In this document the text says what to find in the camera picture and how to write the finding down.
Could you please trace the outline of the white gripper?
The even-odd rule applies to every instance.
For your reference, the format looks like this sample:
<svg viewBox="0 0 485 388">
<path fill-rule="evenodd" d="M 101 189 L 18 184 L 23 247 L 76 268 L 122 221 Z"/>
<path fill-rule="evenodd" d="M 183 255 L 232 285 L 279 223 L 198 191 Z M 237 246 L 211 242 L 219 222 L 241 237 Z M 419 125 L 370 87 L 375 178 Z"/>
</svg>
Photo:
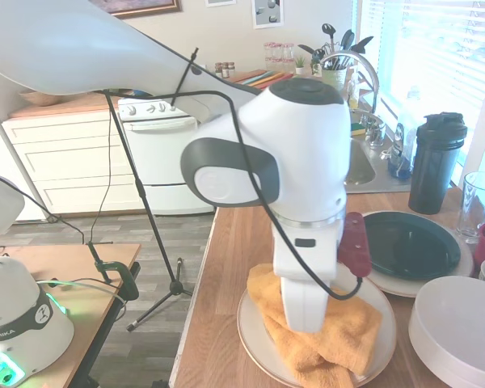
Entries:
<svg viewBox="0 0 485 388">
<path fill-rule="evenodd" d="M 292 331 L 317 333 L 325 322 L 329 294 L 310 280 L 280 279 L 285 320 Z"/>
</svg>

